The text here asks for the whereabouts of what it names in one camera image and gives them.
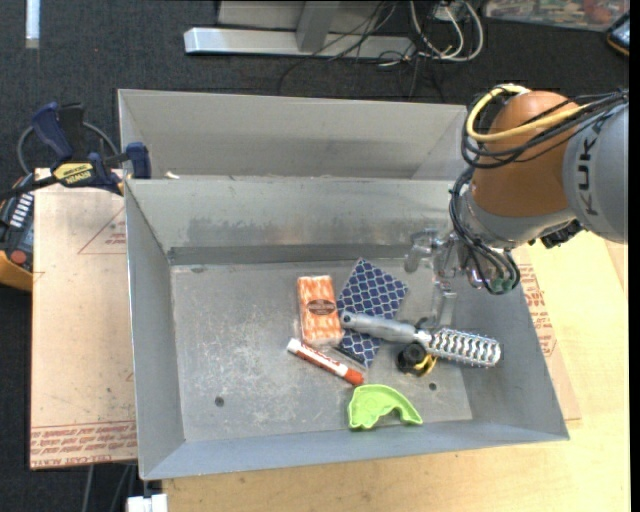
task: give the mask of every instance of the white marker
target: white marker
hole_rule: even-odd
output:
[[[360,384],[364,383],[364,377],[359,371],[353,370],[347,365],[325,356],[322,352],[318,352],[317,350],[304,345],[300,340],[296,338],[291,338],[289,340],[287,350],[292,354],[295,354],[298,357],[306,359],[316,366],[319,366],[320,368],[324,368],[328,372],[331,372],[338,377],[342,377],[344,380],[353,384],[354,386],[359,386]]]

